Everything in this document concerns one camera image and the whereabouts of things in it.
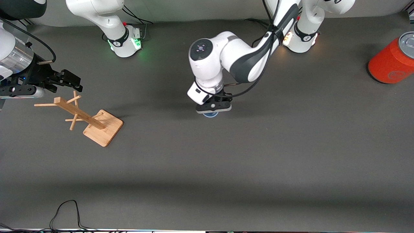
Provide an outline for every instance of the gray wall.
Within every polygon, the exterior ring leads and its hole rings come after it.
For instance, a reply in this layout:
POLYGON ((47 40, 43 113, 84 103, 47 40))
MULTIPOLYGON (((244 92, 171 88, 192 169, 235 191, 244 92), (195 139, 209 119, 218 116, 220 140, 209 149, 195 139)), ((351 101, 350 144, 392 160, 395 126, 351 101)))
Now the gray wall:
MULTIPOLYGON (((354 7, 340 17, 390 15, 401 11, 409 2, 410 0, 356 0, 354 7)), ((138 17, 153 22, 266 18, 261 0, 125 0, 125 4, 138 17)), ((117 15, 122 21, 134 22, 123 11, 118 11, 117 15)), ((328 13, 327 17, 339 16, 328 13)), ((45 15, 33 21, 58 27, 92 25, 70 13, 65 0, 49 0, 45 15)))

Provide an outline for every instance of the wooden post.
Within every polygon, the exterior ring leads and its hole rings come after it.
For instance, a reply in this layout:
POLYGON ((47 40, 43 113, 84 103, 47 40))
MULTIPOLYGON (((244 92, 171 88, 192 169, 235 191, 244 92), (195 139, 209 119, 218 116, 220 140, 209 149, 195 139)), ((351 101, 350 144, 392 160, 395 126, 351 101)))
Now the wooden post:
MULTIPOLYGON (((76 97, 77 97, 77 95, 76 95, 76 91, 73 91, 73 97, 74 97, 74 98, 76 98, 76 97)), ((77 104, 77 100, 75 100, 75 106, 76 106, 77 108, 79 108, 79 106, 78 106, 78 104, 77 104)))
POLYGON ((76 91, 73 91, 73 98, 68 101, 62 97, 56 97, 53 100, 53 104, 35 104, 34 106, 59 106, 61 109, 73 115, 73 119, 65 120, 72 122, 69 128, 70 130, 73 130, 77 121, 86 121, 89 125, 83 131, 83 134, 103 147, 108 146, 121 129, 124 124, 123 121, 103 109, 94 116, 88 115, 79 109, 78 99, 80 97, 80 95, 76 95, 76 91))
POLYGON ((93 125, 97 129, 104 129, 105 125, 99 122, 98 120, 92 118, 90 115, 88 115, 86 112, 80 110, 79 108, 75 107, 72 104, 66 103, 66 100, 62 97, 56 97, 53 100, 53 103, 57 106, 61 107, 63 110, 69 112, 72 115, 76 115, 77 117, 88 122, 89 124, 93 125))

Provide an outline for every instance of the black cable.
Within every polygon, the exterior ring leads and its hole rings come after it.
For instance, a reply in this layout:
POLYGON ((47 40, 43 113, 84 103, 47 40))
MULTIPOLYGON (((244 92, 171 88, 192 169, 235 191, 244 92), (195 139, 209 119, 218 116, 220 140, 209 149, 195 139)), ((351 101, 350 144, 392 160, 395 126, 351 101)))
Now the black cable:
POLYGON ((124 5, 124 7, 125 7, 125 9, 127 9, 132 15, 133 15, 133 17, 134 18, 136 18, 137 20, 139 20, 139 21, 145 21, 145 22, 148 22, 148 23, 150 23, 150 24, 154 24, 153 22, 151 22, 151 21, 148 21, 148 20, 144 20, 144 19, 141 19, 141 18, 138 18, 126 5, 124 5))
MULTIPOLYGON (((262 0, 262 2, 263 2, 263 5, 264 5, 264 7, 265 7, 265 9, 266 9, 266 12, 269 12, 269 10, 267 9, 267 6, 266 6, 266 3, 265 3, 265 1, 264 0, 262 0)), ((275 14, 277 13, 277 11, 279 10, 279 5, 280 5, 280 1, 278 1, 278 3, 277 3, 277 5, 276 5, 276 10, 275 10, 275 14)), ((270 14, 268 14, 268 17, 269 17, 269 21, 271 22, 272 21, 272 18, 271 18, 271 16, 270 16, 270 14)), ((266 60, 266 62, 265 62, 265 66, 263 67, 263 70, 262 70, 262 72, 260 73, 260 75, 259 75, 259 77, 256 79, 256 81, 250 86, 250 87, 248 87, 246 90, 244 90, 244 91, 242 91, 242 92, 240 92, 240 93, 238 93, 238 94, 235 94, 235 95, 216 95, 216 94, 213 94, 213 93, 209 93, 209 92, 207 92, 207 91, 205 91, 204 89, 202 89, 199 85, 198 85, 198 83, 197 83, 197 79, 196 79, 196 76, 194 76, 194 82, 195 82, 195 85, 198 87, 198 89, 200 89, 200 90, 202 90, 204 93, 206 93, 206 94, 209 94, 209 95, 212 95, 212 96, 215 96, 215 97, 220 97, 220 98, 228 98, 228 97, 238 97, 238 96, 241 96, 241 95, 243 95, 243 94, 245 94, 245 93, 247 93, 247 92, 249 92, 251 89, 253 89, 253 87, 255 87, 258 83, 259 83, 259 81, 260 81, 260 79, 263 77, 263 74, 265 73, 265 70, 266 70, 266 68, 267 68, 267 65, 269 64, 269 60, 270 60, 270 57, 272 56, 272 49, 273 49, 273 43, 274 43, 274 35, 275 34, 277 34, 278 32, 280 32, 281 31, 281 28, 277 28, 277 30, 276 31, 272 31, 272 33, 271 33, 271 37, 270 37, 270 49, 269 49, 269 55, 267 56, 267 60, 266 60)))
POLYGON ((55 228, 53 228, 53 222, 55 221, 55 218, 58 216, 59 210, 62 207, 62 205, 65 204, 65 203, 68 203, 70 201, 73 201, 75 203, 75 206, 76 206, 76 214, 77 214, 77 224, 78 224, 78 227, 80 229, 82 229, 82 230, 85 230, 85 231, 89 231, 87 228, 93 229, 93 228, 86 227, 86 226, 84 226, 84 225, 81 224, 81 222, 80 222, 80 215, 79 215, 79 208, 78 208, 77 202, 75 200, 68 200, 68 201, 65 201, 65 202, 63 202, 62 204, 59 205, 58 209, 56 210, 55 216, 51 219, 51 221, 49 223, 49 228, 52 229, 52 230, 54 230, 54 231, 56 230, 55 228))
POLYGON ((229 84, 224 84, 223 86, 224 87, 231 87, 231 86, 237 86, 237 85, 240 85, 240 84, 242 84, 242 83, 229 83, 229 84))
POLYGON ((141 19, 138 19, 138 17, 135 17, 133 15, 131 15, 130 13, 128 13, 125 9, 122 8, 122 10, 129 16, 131 16, 132 18, 136 18, 137 20, 139 20, 142 24, 144 24, 144 22, 141 19))
POLYGON ((104 36, 105 36, 105 33, 102 33, 102 40, 103 40, 103 41, 108 42, 108 41, 107 41, 107 39, 108 39, 108 38, 106 38, 106 40, 105 40, 105 39, 104 39, 104 36))
POLYGON ((23 19, 23 20, 26 21, 26 23, 28 23, 29 25, 32 25, 32 23, 28 21, 27 19, 23 19))
POLYGON ((247 21, 252 21, 252 22, 257 22, 259 23, 262 27, 264 27, 265 29, 267 29, 267 27, 269 26, 268 23, 262 21, 262 20, 258 20, 258 19, 245 19, 247 21))
POLYGON ((266 10, 267 17, 269 18, 269 20, 270 20, 270 21, 272 21, 272 17, 270 16, 269 9, 267 8, 267 5, 266 5, 266 3, 265 3, 265 0, 262 0, 262 3, 263 3, 263 5, 265 6, 265 10, 266 10))
POLYGON ((252 43, 252 46, 251 46, 251 47, 253 47, 253 46, 255 45, 255 43, 256 43, 257 41, 261 40, 263 37, 264 37, 264 35, 263 35, 263 36, 261 36, 261 37, 259 37, 259 38, 257 38, 255 41, 253 41, 253 43, 252 43))
POLYGON ((38 232, 42 232, 42 231, 45 231, 45 230, 49 230, 48 228, 41 229, 41 230, 38 230, 38 231, 32 231, 32 230, 27 230, 27 229, 13 229, 13 228, 11 228, 11 227, 7 226, 6 224, 3 224, 3 223, 0 223, 0 226, 3 227, 3 228, 9 229, 12 232, 16 232, 16 233, 17 232, 20 232, 20 233, 38 233, 38 232))
POLYGON ((33 39, 35 39, 35 40, 39 41, 39 42, 40 42, 43 46, 45 46, 45 47, 46 47, 46 48, 47 48, 47 49, 48 49, 48 50, 52 53, 52 55, 53 55, 52 63, 56 61, 56 54, 55 54, 55 52, 52 50, 52 48, 51 48, 51 47, 49 47, 49 45, 47 45, 45 42, 43 42, 42 40, 40 40, 40 39, 39 39, 39 38, 37 38, 36 36, 32 35, 31 33, 29 33, 29 32, 27 32, 27 31, 25 31, 25 30, 23 30, 23 29, 19 28, 18 26, 16 26, 16 25, 12 24, 12 23, 11 23, 11 22, 9 22, 8 20, 5 20, 5 19, 3 19, 3 18, 1 18, 1 17, 0 17, 0 19, 1 19, 3 22, 5 22, 6 24, 8 24, 8 25, 12 26, 13 28, 15 28, 15 29, 17 29, 17 30, 19 30, 19 31, 21 31, 21 32, 23 32, 23 33, 25 33, 26 35, 28 35, 28 36, 32 37, 33 39))
POLYGON ((22 21, 20 21, 20 20, 18 20, 24 27, 26 27, 26 25, 22 22, 22 21))

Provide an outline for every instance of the green led light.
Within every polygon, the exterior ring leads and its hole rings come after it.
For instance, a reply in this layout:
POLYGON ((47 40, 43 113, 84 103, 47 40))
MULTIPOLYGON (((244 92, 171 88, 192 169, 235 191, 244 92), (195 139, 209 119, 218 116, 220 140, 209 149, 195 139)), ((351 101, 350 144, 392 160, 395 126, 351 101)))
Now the green led light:
POLYGON ((131 38, 131 42, 134 45, 135 49, 141 49, 141 40, 140 39, 134 39, 131 38))
POLYGON ((109 40, 108 40, 108 44, 111 47, 111 50, 113 51, 112 44, 109 42, 109 40))

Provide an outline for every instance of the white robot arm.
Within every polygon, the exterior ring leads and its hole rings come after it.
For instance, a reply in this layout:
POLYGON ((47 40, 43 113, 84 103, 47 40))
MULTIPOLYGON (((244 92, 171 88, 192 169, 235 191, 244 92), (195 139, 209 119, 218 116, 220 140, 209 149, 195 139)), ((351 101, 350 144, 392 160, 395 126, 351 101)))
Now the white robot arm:
POLYGON ((199 104, 196 107, 198 113, 217 113, 231 109, 231 97, 237 95, 225 96, 223 68, 238 83, 257 80, 268 59, 295 23, 299 3, 300 0, 267 0, 272 26, 254 48, 231 32, 222 32, 211 39, 200 39, 191 45, 188 57, 195 81, 187 95, 199 104))
POLYGON ((139 29, 124 25, 117 15, 101 16, 121 10, 124 0, 66 0, 66 5, 74 15, 96 24, 119 57, 132 56, 141 48, 139 29))
POLYGON ((80 78, 67 70, 56 72, 50 66, 56 59, 54 52, 44 42, 20 29, 9 20, 37 18, 46 11, 46 0, 0 0, 0 99, 39 98, 45 89, 56 92, 59 86, 72 87, 81 92, 80 78), (4 29, 9 24, 46 46, 53 59, 45 61, 24 43, 4 29))
POLYGON ((341 15, 349 11, 355 0, 303 0, 303 13, 295 23, 291 37, 284 45, 295 53, 307 52, 313 42, 319 26, 325 19, 325 11, 341 15))

